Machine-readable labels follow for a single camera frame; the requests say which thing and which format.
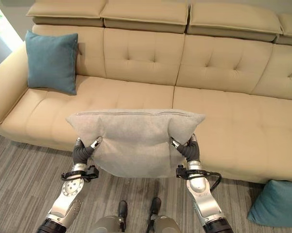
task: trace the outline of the window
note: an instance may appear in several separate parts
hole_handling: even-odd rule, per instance
[[[11,51],[17,49],[22,40],[0,10],[0,37]]]

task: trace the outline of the pillow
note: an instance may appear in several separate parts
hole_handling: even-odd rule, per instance
[[[37,35],[27,31],[28,86],[49,87],[76,95],[78,34]]]
[[[269,181],[247,218],[259,225],[292,227],[292,182]]]
[[[186,143],[204,115],[175,109],[109,109],[77,113],[67,121],[86,146],[98,136],[97,165],[121,177],[174,177],[182,155],[170,136]]]

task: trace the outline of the floor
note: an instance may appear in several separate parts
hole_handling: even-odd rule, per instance
[[[60,174],[70,171],[71,152],[10,141],[0,136],[0,233],[34,233],[57,198]],[[271,228],[246,219],[263,185],[223,179],[213,192],[235,233],[292,233],[292,228]],[[68,233],[90,233],[101,217],[114,215],[118,202],[129,204],[127,232],[142,233],[153,197],[162,199],[161,214],[178,222],[184,233],[202,233],[203,228],[177,178],[127,179],[100,169],[89,184],[89,194]]]

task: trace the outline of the sofa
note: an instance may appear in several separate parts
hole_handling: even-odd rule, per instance
[[[73,113],[182,109],[206,114],[195,132],[206,170],[292,181],[291,15],[228,3],[60,2],[37,0],[28,15],[34,33],[78,33],[77,95],[28,88],[24,44],[0,64],[2,136],[71,151]]]

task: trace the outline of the blue throw pillow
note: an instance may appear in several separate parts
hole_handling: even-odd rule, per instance
[[[43,36],[27,31],[28,86],[49,87],[76,95],[78,34]]]
[[[269,181],[247,218],[269,227],[292,227],[292,182]]]

